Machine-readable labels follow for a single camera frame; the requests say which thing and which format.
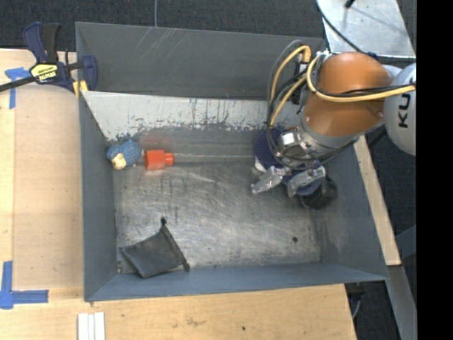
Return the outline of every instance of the wooden table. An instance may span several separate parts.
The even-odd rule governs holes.
[[[0,84],[34,62],[0,50]],[[107,340],[357,338],[342,284],[84,302],[77,98],[34,83],[16,94],[10,110],[0,93],[0,261],[13,260],[14,290],[49,289],[49,302],[0,310],[2,339],[76,339],[82,312],[104,312]],[[401,264],[365,139],[355,146],[386,263]]]

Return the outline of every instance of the paint stain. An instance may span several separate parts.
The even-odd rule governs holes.
[[[187,317],[185,320],[187,321],[187,325],[193,325],[194,327],[203,325],[205,322],[207,322],[207,320],[205,320],[205,321],[194,321],[192,317]]]

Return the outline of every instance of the orange block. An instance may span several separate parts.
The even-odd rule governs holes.
[[[147,170],[162,170],[165,166],[173,165],[174,162],[174,155],[163,150],[149,150],[144,156],[144,165]]]

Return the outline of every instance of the blue plush toy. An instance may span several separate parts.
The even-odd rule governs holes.
[[[143,155],[142,148],[132,140],[122,144],[114,144],[107,149],[107,159],[111,160],[115,170],[134,166],[141,155]]]

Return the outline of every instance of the bin floor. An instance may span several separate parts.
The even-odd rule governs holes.
[[[314,213],[288,198],[286,187],[253,195],[252,159],[175,163],[147,171],[143,163],[114,171],[118,270],[134,269],[119,248],[167,226],[191,268],[320,261]]]

